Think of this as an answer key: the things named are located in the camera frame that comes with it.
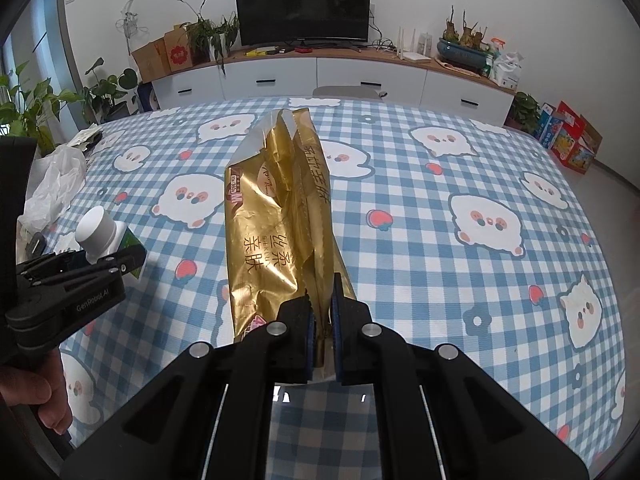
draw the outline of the white bottle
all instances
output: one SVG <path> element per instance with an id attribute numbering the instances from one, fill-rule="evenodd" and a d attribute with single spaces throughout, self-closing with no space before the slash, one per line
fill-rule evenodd
<path id="1" fill-rule="evenodd" d="M 97 205 L 80 219 L 76 228 L 76 242 L 86 252 L 86 260 L 94 264 L 108 256 L 135 244 L 141 244 L 124 222 L 113 220 L 101 205 Z M 126 285 L 133 285 L 142 274 L 144 266 L 123 276 Z"/>

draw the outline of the gray chair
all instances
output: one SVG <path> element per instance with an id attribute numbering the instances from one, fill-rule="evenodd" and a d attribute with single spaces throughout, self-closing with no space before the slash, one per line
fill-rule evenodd
<path id="1" fill-rule="evenodd" d="M 370 86 L 319 86 L 314 90 L 313 97 L 337 97 L 347 99 L 366 99 L 382 101 L 386 92 L 378 94 Z"/>

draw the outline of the gold plastic bag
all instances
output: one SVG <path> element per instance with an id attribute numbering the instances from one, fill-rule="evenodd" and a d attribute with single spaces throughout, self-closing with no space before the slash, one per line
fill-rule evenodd
<path id="1" fill-rule="evenodd" d="M 334 269 L 345 291 L 353 288 L 333 236 L 329 171 L 308 109 L 274 110 L 247 134 L 225 171 L 225 225 L 236 340 L 306 293 L 321 365 Z"/>

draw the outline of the wooden countertop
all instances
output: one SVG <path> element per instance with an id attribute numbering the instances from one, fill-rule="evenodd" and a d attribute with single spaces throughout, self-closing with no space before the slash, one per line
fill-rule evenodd
<path id="1" fill-rule="evenodd" d="M 356 52 L 355 50 L 350 50 L 348 48 L 318 48 L 314 49 L 313 52 L 309 54 L 299 54 L 296 51 L 287 52 L 286 54 L 273 54 L 272 56 L 245 56 L 244 53 L 250 50 L 250 48 L 243 48 L 241 50 L 235 50 L 231 53 L 231 55 L 225 58 L 225 64 L 236 63 L 241 61 L 252 61 L 257 59 L 279 59 L 283 57 L 333 57 L 337 59 L 362 59 L 368 61 L 380 61 L 384 63 L 394 63 L 398 65 L 404 66 L 412 66 L 414 68 L 423 68 L 425 70 L 433 70 L 434 72 L 440 72 L 443 74 L 447 74 L 453 77 L 459 77 L 462 79 L 467 79 L 468 81 L 472 81 L 474 83 L 478 83 L 484 86 L 488 86 L 489 88 L 494 88 L 505 94 L 515 95 L 515 91 L 502 88 L 498 86 L 493 81 L 485 77 L 475 77 L 469 74 L 465 74 L 462 72 L 457 72 L 456 70 L 452 70 L 450 68 L 446 68 L 438 63 L 436 60 L 431 59 L 429 61 L 423 62 L 412 62 L 407 60 L 399 59 L 396 54 L 385 51 L 378 51 L 372 47 L 364 47 L 360 49 L 360 52 Z M 210 61 L 207 63 L 202 63 L 200 65 L 193 66 L 191 68 L 186 68 L 185 70 L 180 70 L 178 72 L 188 72 L 189 70 L 194 70 L 196 68 L 201 68 L 204 66 L 213 66 L 214 62 Z"/>

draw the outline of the white bottle cap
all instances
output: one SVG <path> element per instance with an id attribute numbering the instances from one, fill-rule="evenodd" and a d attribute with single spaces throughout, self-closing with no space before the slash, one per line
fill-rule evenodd
<path id="1" fill-rule="evenodd" d="M 76 242 L 86 251 L 87 260 L 100 258 L 116 234 L 116 222 L 101 205 L 92 207 L 78 222 Z"/>

